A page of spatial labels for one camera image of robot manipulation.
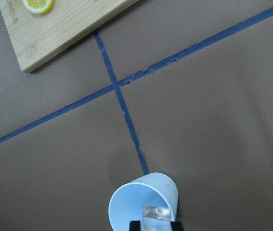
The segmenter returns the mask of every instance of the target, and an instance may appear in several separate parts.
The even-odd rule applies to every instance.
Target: lemon slice
[[[54,0],[23,0],[23,3],[30,12],[45,14],[52,8]]]

